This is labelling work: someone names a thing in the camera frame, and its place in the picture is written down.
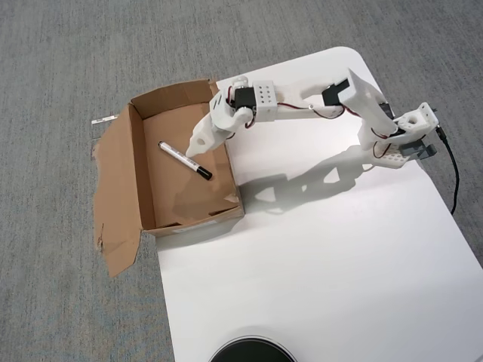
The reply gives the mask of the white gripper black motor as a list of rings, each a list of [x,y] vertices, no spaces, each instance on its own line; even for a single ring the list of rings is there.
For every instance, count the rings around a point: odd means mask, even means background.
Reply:
[[[256,111],[254,87],[230,85],[220,90],[210,101],[210,114],[194,127],[185,155],[194,157],[217,148],[242,125],[250,127]]]

